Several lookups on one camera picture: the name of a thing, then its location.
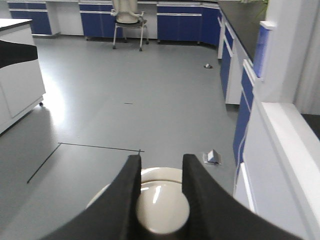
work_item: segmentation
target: debris on floor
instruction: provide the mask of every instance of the debris on floor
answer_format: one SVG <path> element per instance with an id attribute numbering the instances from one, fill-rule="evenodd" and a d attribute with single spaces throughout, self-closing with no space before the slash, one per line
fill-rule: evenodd
<path id="1" fill-rule="evenodd" d="M 207 63 L 206 65 L 203 65 L 203 67 L 204 67 L 205 69 L 212 69 L 212 68 L 213 68 L 213 66 L 210 65 L 209 63 Z"/>

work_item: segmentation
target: white lab bench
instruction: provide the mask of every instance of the white lab bench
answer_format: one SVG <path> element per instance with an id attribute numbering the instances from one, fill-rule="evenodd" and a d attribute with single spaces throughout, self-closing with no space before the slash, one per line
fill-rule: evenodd
<path id="1" fill-rule="evenodd" d="M 34 46 L 29 19 L 0 18 L 0 50 Z M 45 87 L 37 59 L 6 59 L 1 56 L 0 67 L 0 133 L 18 121 L 43 100 Z"/>

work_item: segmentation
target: floor marking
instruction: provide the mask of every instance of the floor marking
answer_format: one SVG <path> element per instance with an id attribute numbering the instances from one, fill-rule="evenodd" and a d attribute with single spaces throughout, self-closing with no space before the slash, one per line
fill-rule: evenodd
<path id="1" fill-rule="evenodd" d="M 48 159 L 55 153 L 55 151 L 61 146 L 61 145 L 71 145 L 71 146 L 81 146 L 81 147 L 90 147 L 90 148 L 99 148 L 99 149 L 113 149 L 113 150 L 122 150 L 122 151 L 130 151 L 130 152 L 136 152 L 138 155 L 140 153 L 144 153 L 145 151 L 139 150 L 132 150 L 132 149 L 125 149 L 125 148 L 117 148 L 117 147 L 107 147 L 107 146 L 94 146 L 94 145 L 85 145 L 85 144 L 73 144 L 73 143 L 66 143 L 66 142 L 58 142 L 58 146 L 50 153 L 50 155 L 43 161 L 43 163 L 38 167 L 38 169 L 32 174 L 32 176 L 29 178 L 29 180 L 26 182 L 26 184 L 30 183 L 31 179 L 39 172 L 39 170 L 43 167 L 43 165 L 48 161 Z"/>
<path id="2" fill-rule="evenodd" d="M 133 150 L 133 149 L 117 148 L 117 147 L 108 147 L 108 146 L 95 146 L 95 145 L 74 144 L 74 143 L 66 143 L 66 142 L 58 142 L 58 143 L 59 144 L 63 144 L 63 145 L 82 146 L 82 147 L 99 148 L 99 149 L 114 149 L 114 150 L 123 150 L 123 151 L 140 152 L 140 153 L 144 153 L 145 152 L 145 151 L 141 151 L 141 150 Z"/>
<path id="3" fill-rule="evenodd" d="M 26 184 L 30 183 L 31 179 L 36 175 L 36 173 L 42 168 L 42 166 L 46 163 L 46 161 L 55 153 L 55 151 L 61 146 L 61 143 L 50 153 L 50 155 L 44 160 L 44 162 L 38 167 L 38 169 L 34 172 L 34 174 L 26 181 Z"/>

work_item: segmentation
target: small object on floor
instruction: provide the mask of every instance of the small object on floor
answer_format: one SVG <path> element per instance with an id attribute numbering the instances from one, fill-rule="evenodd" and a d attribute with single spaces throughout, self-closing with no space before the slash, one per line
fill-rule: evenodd
<path id="1" fill-rule="evenodd" d="M 209 63 L 207 63 L 206 65 L 203 65 L 203 67 L 204 67 L 205 69 L 212 69 L 212 68 L 213 68 L 213 66 L 210 65 Z"/>
<path id="2" fill-rule="evenodd" d="M 208 153 L 204 153 L 203 160 L 204 160 L 205 164 L 211 164 L 211 165 L 220 165 L 221 164 L 221 156 L 214 149 L 212 149 Z"/>

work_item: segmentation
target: white chair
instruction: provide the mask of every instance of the white chair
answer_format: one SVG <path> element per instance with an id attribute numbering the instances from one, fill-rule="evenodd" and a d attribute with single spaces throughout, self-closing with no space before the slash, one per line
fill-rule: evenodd
<path id="1" fill-rule="evenodd" d="M 112 0 L 113 8 L 111 10 L 111 16 L 116 17 L 114 36 L 113 36 L 113 49 L 116 49 L 116 36 L 117 28 L 126 28 L 126 29 L 141 29 L 140 35 L 140 48 L 139 51 L 142 51 L 142 41 L 144 28 L 146 28 L 146 44 L 149 44 L 148 38 L 148 28 L 147 20 L 144 19 L 144 13 L 137 14 L 138 12 L 138 2 L 137 0 Z M 127 42 L 127 37 L 125 31 L 123 31 L 124 41 Z"/>

